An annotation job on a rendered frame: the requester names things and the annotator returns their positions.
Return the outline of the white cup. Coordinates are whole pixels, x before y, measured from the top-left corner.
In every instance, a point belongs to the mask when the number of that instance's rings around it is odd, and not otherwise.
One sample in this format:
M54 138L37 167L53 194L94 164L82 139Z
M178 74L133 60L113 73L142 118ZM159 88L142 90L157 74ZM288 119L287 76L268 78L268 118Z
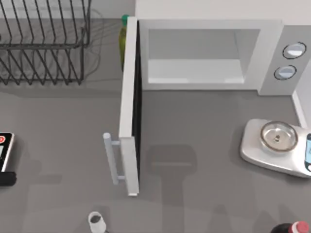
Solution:
M88 215L88 223L91 233L106 233L107 226L102 215L93 211Z

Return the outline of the black device with red button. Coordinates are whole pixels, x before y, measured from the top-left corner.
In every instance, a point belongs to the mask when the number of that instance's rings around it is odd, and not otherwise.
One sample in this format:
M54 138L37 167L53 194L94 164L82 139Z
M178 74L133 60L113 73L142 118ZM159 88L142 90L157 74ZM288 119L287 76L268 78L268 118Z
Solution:
M15 135L11 132L0 132L0 172L5 172L10 159Z

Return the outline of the round microwave knob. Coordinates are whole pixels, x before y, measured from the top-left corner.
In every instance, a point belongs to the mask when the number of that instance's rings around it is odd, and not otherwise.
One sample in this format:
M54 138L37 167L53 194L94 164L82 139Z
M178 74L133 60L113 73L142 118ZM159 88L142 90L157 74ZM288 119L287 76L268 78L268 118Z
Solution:
M296 74L296 67L292 65L279 67L274 72L274 77L277 80L287 80Z
M307 50L307 46L302 42L287 45L282 52L284 58L293 60L301 57Z

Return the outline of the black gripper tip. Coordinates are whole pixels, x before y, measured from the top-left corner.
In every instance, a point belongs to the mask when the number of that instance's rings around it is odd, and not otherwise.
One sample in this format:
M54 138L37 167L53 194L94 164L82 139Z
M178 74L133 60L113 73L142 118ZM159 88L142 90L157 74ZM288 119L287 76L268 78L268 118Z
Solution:
M0 187L9 187L16 184L17 175L14 171L0 172Z

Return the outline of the dark bottle with red cap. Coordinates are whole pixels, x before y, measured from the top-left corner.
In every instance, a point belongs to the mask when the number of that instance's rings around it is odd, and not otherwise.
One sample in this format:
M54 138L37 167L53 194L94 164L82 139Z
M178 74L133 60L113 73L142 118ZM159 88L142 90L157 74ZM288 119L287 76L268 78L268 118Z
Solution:
M310 233L309 224L305 221L282 223L275 226L270 233Z

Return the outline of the pale microwave oven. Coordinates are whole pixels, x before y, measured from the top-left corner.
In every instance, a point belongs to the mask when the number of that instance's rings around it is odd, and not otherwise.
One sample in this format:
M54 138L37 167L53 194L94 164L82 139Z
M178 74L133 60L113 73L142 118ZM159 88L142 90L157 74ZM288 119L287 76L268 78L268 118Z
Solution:
M290 96L311 59L311 0L136 0L143 89ZM283 49L307 46L288 60ZM277 68L296 74L277 80Z

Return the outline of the white microwave door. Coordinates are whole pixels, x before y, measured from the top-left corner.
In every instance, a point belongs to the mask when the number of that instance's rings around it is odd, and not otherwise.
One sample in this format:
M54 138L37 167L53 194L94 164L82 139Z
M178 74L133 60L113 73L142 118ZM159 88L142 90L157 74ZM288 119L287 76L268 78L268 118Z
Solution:
M126 47L121 92L119 140L127 194L139 194L142 78L139 21L127 21Z

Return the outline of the green bottle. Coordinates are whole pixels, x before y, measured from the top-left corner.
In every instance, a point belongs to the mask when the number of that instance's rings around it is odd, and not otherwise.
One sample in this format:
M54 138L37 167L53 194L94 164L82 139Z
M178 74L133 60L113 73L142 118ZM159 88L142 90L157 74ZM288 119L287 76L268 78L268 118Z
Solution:
M121 62L122 71L124 69L124 57L125 57L128 18L129 18L129 15L123 15L121 17L122 27L119 32L119 51L120 51L120 62Z

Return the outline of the white kitchen scale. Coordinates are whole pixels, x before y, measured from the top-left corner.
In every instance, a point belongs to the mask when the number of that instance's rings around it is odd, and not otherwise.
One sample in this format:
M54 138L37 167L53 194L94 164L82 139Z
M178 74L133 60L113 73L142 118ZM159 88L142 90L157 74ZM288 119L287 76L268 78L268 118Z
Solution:
M240 151L241 158L259 167L311 179L311 129L251 119L244 128Z

